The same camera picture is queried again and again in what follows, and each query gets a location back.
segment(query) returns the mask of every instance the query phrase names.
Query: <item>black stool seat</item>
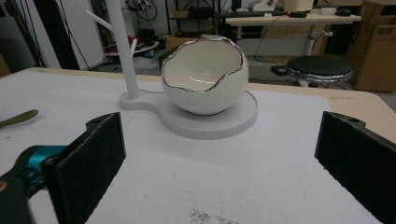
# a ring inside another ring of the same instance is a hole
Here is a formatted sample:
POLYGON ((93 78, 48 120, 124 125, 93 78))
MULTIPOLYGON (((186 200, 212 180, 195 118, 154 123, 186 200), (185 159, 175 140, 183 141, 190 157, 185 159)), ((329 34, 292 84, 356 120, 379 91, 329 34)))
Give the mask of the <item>black stool seat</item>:
POLYGON ((302 56, 291 59, 287 62, 286 69, 294 77, 316 82, 348 81, 353 73, 348 63, 324 56, 302 56))

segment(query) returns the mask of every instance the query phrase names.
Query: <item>stand base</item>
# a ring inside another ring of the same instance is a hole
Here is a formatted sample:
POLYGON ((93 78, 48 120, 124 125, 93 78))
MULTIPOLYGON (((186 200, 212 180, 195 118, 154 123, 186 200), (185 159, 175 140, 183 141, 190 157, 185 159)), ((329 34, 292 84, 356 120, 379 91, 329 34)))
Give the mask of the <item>stand base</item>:
POLYGON ((135 100, 130 100, 126 92, 120 97, 120 106, 127 110, 154 112, 172 132, 201 140, 242 133, 254 124, 258 114, 257 101, 248 91, 234 105, 213 116, 193 115, 174 105, 164 92, 141 91, 140 98, 135 100))

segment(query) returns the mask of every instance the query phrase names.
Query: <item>white stand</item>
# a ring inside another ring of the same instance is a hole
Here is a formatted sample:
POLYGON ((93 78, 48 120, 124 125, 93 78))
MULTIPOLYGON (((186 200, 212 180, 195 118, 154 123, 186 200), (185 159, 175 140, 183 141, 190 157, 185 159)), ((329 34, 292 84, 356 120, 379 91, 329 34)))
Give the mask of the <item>white stand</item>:
POLYGON ((242 133, 257 118, 257 102, 245 92, 238 102, 213 116, 196 116, 174 105, 165 93, 140 91, 137 87, 134 63, 129 49, 120 1, 106 0, 112 30, 120 54, 122 71, 128 92, 120 97, 120 106, 128 110, 148 110, 160 116, 171 131, 194 139, 220 139, 242 133))

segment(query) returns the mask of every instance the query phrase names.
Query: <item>egg-shaped bowl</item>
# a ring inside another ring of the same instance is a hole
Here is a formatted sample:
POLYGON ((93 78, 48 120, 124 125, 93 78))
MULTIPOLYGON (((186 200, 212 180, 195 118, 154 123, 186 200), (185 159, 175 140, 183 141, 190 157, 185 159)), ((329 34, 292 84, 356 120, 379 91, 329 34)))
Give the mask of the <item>egg-shaped bowl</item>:
POLYGON ((248 85, 248 61, 230 39, 202 35, 178 47, 162 63, 163 89, 195 115, 214 115, 235 104, 248 85))

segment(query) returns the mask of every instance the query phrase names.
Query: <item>ceramic bowl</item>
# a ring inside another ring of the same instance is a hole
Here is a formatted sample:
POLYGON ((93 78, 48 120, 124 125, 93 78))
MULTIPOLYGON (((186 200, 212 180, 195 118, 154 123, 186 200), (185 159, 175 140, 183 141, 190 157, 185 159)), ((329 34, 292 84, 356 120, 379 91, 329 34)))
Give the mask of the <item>ceramic bowl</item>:
POLYGON ((196 115, 214 115, 238 101, 248 85, 248 61, 230 39, 203 35, 180 46, 162 64, 167 96, 196 115))

